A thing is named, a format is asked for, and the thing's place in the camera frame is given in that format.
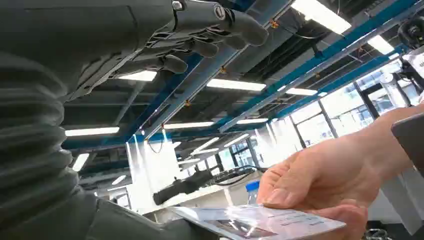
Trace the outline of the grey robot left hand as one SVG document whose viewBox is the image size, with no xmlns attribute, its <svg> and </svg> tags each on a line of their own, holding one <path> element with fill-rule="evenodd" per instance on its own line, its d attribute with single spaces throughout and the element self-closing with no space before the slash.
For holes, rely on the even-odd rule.
<svg viewBox="0 0 424 240">
<path fill-rule="evenodd" d="M 219 43 L 260 46 L 268 32 L 247 13 L 201 0 L 3 0 L 0 90 L 73 100 L 108 78 L 185 72 L 177 52 L 214 57 Z"/>
</svg>

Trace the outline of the person's right hand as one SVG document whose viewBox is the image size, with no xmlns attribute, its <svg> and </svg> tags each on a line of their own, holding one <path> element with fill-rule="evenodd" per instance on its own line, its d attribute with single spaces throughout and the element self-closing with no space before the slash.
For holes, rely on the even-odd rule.
<svg viewBox="0 0 424 240">
<path fill-rule="evenodd" d="M 365 128 L 294 153 L 263 174 L 257 202 L 344 223 L 319 234 L 319 240 L 361 239 L 369 206 L 383 182 L 395 175 L 377 137 Z"/>
</svg>

